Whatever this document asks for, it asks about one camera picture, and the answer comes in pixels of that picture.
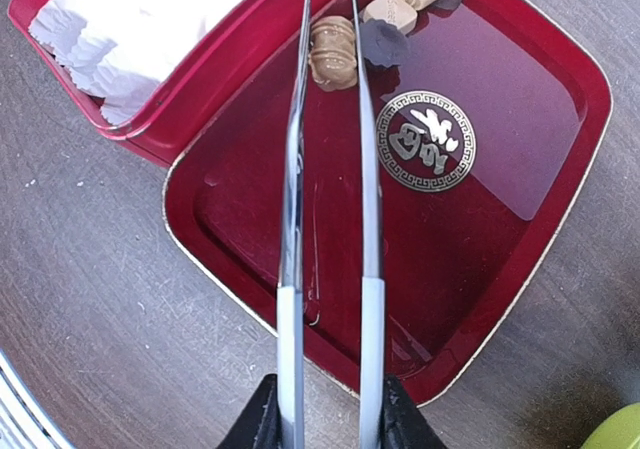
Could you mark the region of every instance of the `red tin box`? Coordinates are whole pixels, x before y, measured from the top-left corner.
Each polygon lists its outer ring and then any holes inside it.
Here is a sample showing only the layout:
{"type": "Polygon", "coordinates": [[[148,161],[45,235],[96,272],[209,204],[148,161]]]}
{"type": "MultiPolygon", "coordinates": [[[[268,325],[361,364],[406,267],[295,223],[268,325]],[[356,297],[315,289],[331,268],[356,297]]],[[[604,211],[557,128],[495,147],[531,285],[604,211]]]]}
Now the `red tin box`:
{"type": "MultiPolygon", "coordinates": [[[[350,18],[350,0],[313,1],[316,19],[350,18]]],[[[25,28],[43,2],[14,4],[14,21],[25,28]]],[[[302,0],[246,0],[131,124],[99,128],[165,162],[188,145],[166,181],[167,227],[272,332],[301,8],[302,0]]],[[[369,79],[383,190],[387,368],[421,404],[460,376],[535,273],[589,172],[612,100],[597,63],[526,0],[464,0],[452,13],[424,12],[410,45],[406,64],[371,70],[369,79]],[[434,118],[451,129],[438,144],[416,136],[434,118]]],[[[40,53],[99,123],[95,103],[40,53]]],[[[358,125],[355,88],[324,93],[310,82],[305,351],[353,392],[358,125]]]]}

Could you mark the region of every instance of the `circular emblem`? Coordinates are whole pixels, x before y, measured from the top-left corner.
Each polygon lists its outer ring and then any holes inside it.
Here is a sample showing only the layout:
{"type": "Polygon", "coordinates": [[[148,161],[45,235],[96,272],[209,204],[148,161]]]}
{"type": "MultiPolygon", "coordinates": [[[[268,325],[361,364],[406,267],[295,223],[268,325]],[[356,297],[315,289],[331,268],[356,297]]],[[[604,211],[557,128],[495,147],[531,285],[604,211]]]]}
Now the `circular emblem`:
{"type": "Polygon", "coordinates": [[[400,184],[421,192],[451,189],[471,172],[476,136],[456,103],[429,91],[400,94],[376,121],[378,156],[400,184]]]}

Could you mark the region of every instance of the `brown bead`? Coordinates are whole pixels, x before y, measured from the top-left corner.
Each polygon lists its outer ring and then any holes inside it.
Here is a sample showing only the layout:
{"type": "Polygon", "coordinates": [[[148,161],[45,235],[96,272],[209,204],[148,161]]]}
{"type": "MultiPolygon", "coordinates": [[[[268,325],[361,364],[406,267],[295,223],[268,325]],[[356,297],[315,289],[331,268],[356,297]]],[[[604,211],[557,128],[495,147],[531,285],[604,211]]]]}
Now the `brown bead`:
{"type": "Polygon", "coordinates": [[[348,89],[358,82],[356,35],[353,24],[341,16],[328,16],[311,27],[309,65],[313,80],[324,91],[348,89]]]}

